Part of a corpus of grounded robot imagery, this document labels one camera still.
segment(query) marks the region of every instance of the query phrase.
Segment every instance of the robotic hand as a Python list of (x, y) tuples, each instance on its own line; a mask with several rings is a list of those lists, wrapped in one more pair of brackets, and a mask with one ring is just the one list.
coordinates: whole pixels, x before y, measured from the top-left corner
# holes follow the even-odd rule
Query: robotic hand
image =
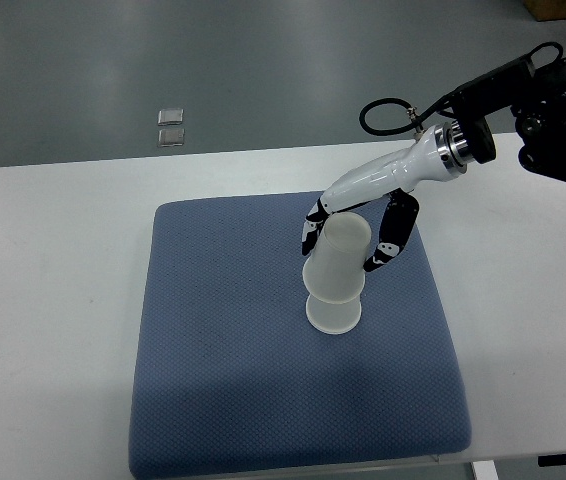
[[(532, 56), (548, 46), (558, 50), (557, 58), (535, 69)], [(367, 113), (384, 104), (405, 107), (411, 123), (390, 130), (371, 128), (365, 120)], [(323, 192), (305, 219), (303, 255), (312, 251), (331, 214), (387, 196), (379, 243), (363, 268), (370, 272), (396, 257), (410, 237), (419, 210), (409, 193), (421, 180), (453, 180), (466, 172), (469, 162), (486, 163), (496, 158), (485, 115), (507, 106), (516, 117), (516, 131), (525, 144), (519, 152), (521, 165), (566, 182), (566, 57), (561, 45), (548, 42), (461, 85), (420, 116), (408, 102), (397, 98), (377, 100), (363, 108), (359, 121), (366, 132), (386, 136), (415, 128), (416, 143), (351, 170)], [(435, 112), (454, 121), (423, 132), (422, 122)]]

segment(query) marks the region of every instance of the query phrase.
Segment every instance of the blue cushion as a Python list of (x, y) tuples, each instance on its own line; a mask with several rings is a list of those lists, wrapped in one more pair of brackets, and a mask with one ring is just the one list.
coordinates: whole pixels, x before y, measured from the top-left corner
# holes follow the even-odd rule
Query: blue cushion
[[(157, 210), (130, 425), (136, 478), (469, 445), (463, 382), (416, 229), (399, 257), (367, 275), (356, 328), (333, 336), (307, 321), (301, 230), (318, 196)], [(357, 213), (376, 232), (384, 209)]]

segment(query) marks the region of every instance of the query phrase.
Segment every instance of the cup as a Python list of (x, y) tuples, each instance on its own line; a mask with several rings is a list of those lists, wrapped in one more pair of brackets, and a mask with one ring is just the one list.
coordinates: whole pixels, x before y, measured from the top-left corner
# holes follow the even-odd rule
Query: cup
[(325, 222), (303, 266), (303, 282), (310, 293), (305, 311), (321, 332), (345, 333), (359, 322), (363, 264), (371, 239), (370, 225), (356, 213), (336, 213)]

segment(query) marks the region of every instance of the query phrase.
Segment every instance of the gray floor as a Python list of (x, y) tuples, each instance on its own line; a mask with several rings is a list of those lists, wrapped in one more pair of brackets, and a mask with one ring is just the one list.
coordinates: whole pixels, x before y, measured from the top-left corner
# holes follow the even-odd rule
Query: gray floor
[[(537, 23), (520, 0), (0, 1), (0, 167), (375, 141), (358, 125), (369, 101), (424, 110), (548, 40), (566, 48), (566, 21)], [(160, 149), (157, 112), (172, 106), (185, 109), (185, 145)], [(389, 109), (370, 119), (404, 122)], [(507, 111), (489, 121), (514, 131)], [(497, 468), (566, 479), (535, 459)]]

